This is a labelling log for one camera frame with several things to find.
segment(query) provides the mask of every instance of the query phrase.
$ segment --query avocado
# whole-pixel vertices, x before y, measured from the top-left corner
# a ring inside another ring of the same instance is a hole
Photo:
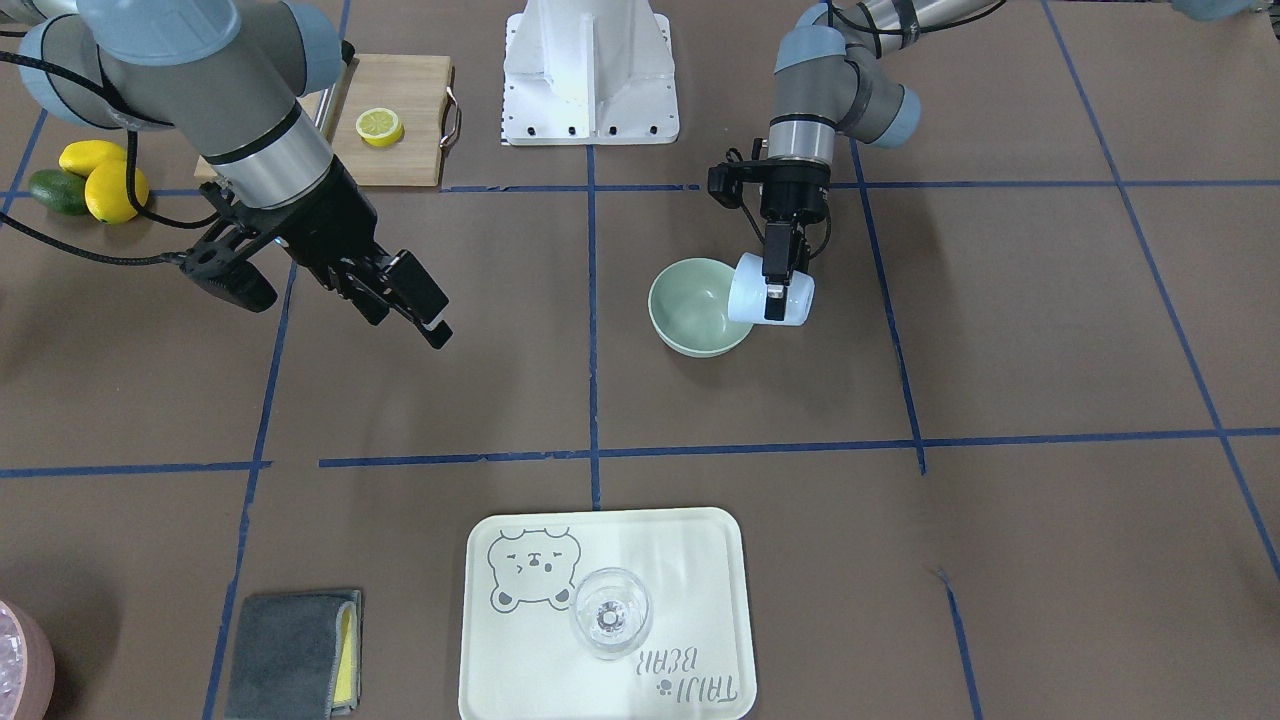
[[[61,215],[87,215],[84,178],[65,170],[37,170],[27,181],[31,196]]]

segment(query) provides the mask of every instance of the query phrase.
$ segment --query cutting board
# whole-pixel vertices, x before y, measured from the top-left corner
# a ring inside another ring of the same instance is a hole
[[[453,73],[451,58],[439,55],[356,55],[346,79],[339,81],[335,114],[328,138],[351,177],[364,187],[434,187],[440,183],[444,115]],[[301,100],[315,117],[320,94]],[[372,147],[356,135],[356,118],[370,108],[394,110],[404,123],[404,137],[389,147]],[[214,169],[200,159],[196,179],[214,179]]]

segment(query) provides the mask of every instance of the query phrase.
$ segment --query folded cloth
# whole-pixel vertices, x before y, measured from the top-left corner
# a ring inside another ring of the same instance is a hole
[[[328,720],[360,697],[360,591],[244,600],[227,720]]]

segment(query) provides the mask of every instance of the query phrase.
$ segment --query mint green bowl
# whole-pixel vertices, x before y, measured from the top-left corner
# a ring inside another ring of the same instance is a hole
[[[649,319],[668,347],[690,357],[716,357],[742,342],[751,323],[728,319],[733,268],[707,258],[681,260],[649,287]]]

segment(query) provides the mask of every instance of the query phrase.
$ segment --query clear glass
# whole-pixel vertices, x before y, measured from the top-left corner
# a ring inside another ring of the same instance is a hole
[[[582,646],[600,660],[620,660],[649,637],[649,592],[634,573],[604,568],[582,578],[570,615]]]
[[[18,620],[0,603],[0,719],[18,712],[22,694],[22,670],[26,665]]]

